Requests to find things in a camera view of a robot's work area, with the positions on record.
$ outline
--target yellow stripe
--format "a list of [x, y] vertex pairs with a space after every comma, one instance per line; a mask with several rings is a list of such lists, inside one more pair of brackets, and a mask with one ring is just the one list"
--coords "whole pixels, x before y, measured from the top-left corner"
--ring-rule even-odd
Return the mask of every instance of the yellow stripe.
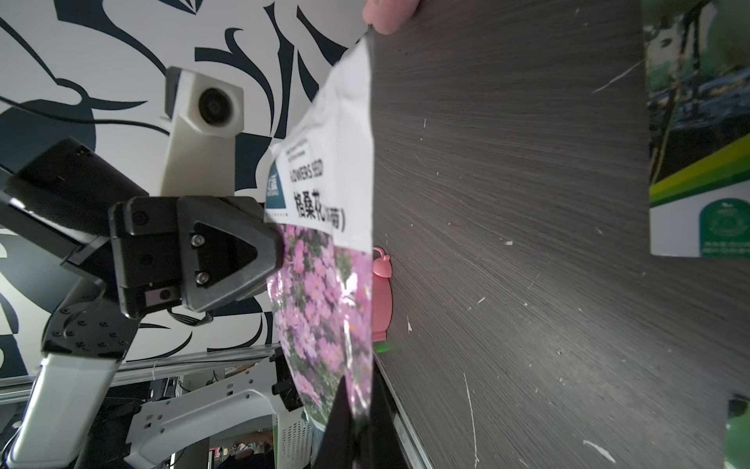
[[708, 173], [717, 168], [733, 163], [741, 159], [743, 156], [746, 156], [748, 153], [750, 153], [750, 134], [735, 140], [717, 152], [706, 156], [700, 161], [696, 161], [687, 168], [677, 171], [672, 176], [662, 179], [652, 185], [649, 191], [651, 198], [657, 197], [661, 192], [698, 177], [701, 174]]

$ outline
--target white metal frame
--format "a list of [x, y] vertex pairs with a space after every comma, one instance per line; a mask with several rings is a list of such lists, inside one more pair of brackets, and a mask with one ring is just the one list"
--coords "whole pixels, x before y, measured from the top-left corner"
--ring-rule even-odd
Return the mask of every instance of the white metal frame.
[[11, 469], [65, 467], [78, 456], [118, 362], [48, 353], [7, 457]]
[[304, 410], [300, 407], [276, 416], [278, 423], [277, 469], [304, 469], [310, 464], [313, 432], [310, 423], [302, 419]]
[[206, 387], [144, 404], [130, 424], [125, 462], [135, 469], [152, 469], [203, 438], [256, 417], [285, 413], [281, 397], [271, 391], [276, 383], [276, 364], [264, 359]]

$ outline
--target green book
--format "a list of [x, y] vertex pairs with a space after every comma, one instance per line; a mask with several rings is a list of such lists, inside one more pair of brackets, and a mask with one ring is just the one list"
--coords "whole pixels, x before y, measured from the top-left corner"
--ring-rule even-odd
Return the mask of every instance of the green book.
[[750, 257], [750, 1], [641, 6], [651, 253]]

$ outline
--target green logo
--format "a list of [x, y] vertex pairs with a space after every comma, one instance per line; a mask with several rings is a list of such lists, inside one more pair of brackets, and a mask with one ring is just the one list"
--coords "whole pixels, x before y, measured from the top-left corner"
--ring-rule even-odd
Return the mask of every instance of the green logo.
[[702, 257], [750, 257], [750, 203], [722, 199], [700, 211]]

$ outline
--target white packet label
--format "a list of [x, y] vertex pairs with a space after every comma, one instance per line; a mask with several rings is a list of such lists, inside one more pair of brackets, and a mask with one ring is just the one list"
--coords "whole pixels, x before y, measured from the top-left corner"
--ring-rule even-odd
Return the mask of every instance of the white packet label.
[[372, 249], [374, 144], [367, 39], [331, 70], [304, 118], [271, 147], [265, 220], [323, 231]]

